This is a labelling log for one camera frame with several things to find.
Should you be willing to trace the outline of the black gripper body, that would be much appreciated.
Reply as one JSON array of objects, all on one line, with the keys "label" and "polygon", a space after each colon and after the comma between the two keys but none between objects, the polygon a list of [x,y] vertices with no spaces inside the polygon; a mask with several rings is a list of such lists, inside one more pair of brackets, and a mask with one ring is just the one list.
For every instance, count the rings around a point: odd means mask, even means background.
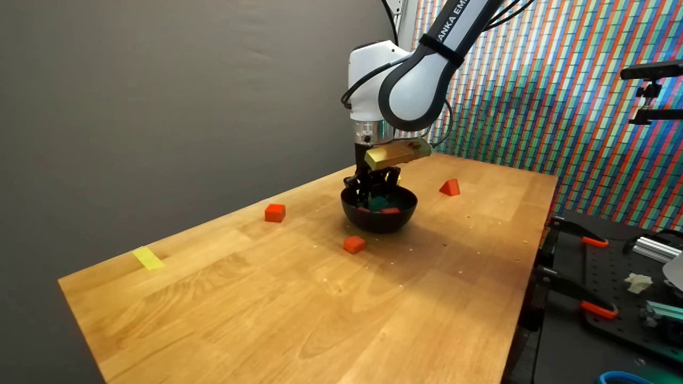
[{"label": "black gripper body", "polygon": [[350,197],[350,204],[358,209],[366,209],[366,204],[371,197],[388,197],[396,188],[398,169],[388,167],[380,172],[371,172],[364,165],[364,152],[369,146],[353,146],[353,176],[343,180],[345,194]]}]

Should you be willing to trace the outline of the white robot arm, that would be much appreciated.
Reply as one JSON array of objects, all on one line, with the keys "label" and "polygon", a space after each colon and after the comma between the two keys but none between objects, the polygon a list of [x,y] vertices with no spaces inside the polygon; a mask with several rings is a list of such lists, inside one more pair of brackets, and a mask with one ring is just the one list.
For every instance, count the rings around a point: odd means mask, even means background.
[{"label": "white robot arm", "polygon": [[533,0],[445,0],[414,49],[396,39],[360,45],[347,55],[347,85],[339,102],[353,130],[357,172],[345,180],[353,206],[369,206],[396,185],[394,161],[380,165],[377,126],[400,132],[429,128],[445,108],[454,73],[476,41],[522,13]]}]

